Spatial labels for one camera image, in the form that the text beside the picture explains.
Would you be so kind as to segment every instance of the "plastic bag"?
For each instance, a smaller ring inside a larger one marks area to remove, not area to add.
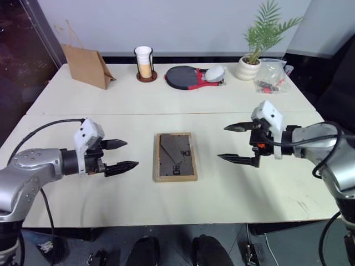
[[[269,94],[288,92],[290,85],[283,69],[287,62],[272,58],[260,59],[260,61],[261,67],[254,79],[256,91]]]

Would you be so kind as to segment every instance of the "table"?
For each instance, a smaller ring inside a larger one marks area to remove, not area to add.
[[[155,64],[158,78],[152,83],[139,82],[134,64],[108,64],[116,81],[107,90],[73,80],[69,67],[63,65],[28,110],[31,115],[76,114],[194,114],[251,112],[260,102],[271,100],[281,112],[315,111],[294,83],[285,94],[255,93],[253,81],[234,77],[236,63],[226,67],[226,85],[193,91],[177,90],[166,83],[168,69],[183,64]],[[218,64],[189,64],[211,68]]]
[[[56,227],[138,226],[153,224],[266,223],[325,219],[338,211],[322,180],[312,177],[314,165],[284,156],[261,159],[260,168],[234,165],[217,154],[252,156],[249,132],[224,131],[226,125],[249,121],[250,112],[182,115],[87,115],[99,123],[106,139],[128,145],[107,151],[103,160],[139,161],[133,170],[104,178],[102,174],[64,177],[47,184]],[[65,115],[26,115],[0,149],[0,167],[17,143],[35,128]],[[286,124],[307,126],[322,121],[316,112],[289,112]],[[36,134],[23,149],[73,149],[77,123],[54,125]],[[157,133],[192,132],[197,182],[155,183],[153,147]],[[49,227],[41,197],[25,227]]]

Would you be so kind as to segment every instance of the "robotic arm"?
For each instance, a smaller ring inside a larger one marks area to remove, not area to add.
[[[342,214],[348,230],[344,237],[348,259],[355,265],[355,139],[344,135],[334,123],[319,123],[308,127],[287,126],[283,130],[282,114],[269,102],[262,102],[251,115],[252,122],[229,125],[225,130],[251,130],[250,145],[254,158],[235,154],[219,155],[227,161],[259,167],[260,157],[274,154],[295,155],[313,162]]]
[[[104,132],[90,119],[84,120],[75,134],[75,150],[30,149],[16,154],[0,170],[0,265],[13,265],[22,223],[35,196],[47,183],[75,173],[118,175],[134,168],[138,162],[125,161],[107,166],[103,150],[122,147],[122,140],[102,140]]]

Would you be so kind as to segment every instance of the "potted plant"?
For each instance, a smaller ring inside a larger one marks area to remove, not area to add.
[[[262,52],[275,46],[282,40],[282,33],[298,25],[303,17],[291,18],[280,23],[280,7],[274,0],[262,3],[253,26],[249,26],[244,34],[249,45],[249,54],[239,60],[236,76],[241,80],[254,79],[260,69],[259,56]]]

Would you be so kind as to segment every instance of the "white wall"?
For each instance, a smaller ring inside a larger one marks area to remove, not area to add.
[[[312,0],[289,53],[331,57],[355,33],[355,0]]]
[[[103,55],[133,55],[139,45],[153,47],[155,55],[243,55],[248,46],[242,33],[253,22],[261,0],[38,2],[52,28],[66,28],[68,19],[85,48]],[[303,16],[310,2],[279,1],[282,16]],[[290,29],[269,55],[283,55],[296,30]],[[68,34],[54,32],[61,43],[70,43]]]

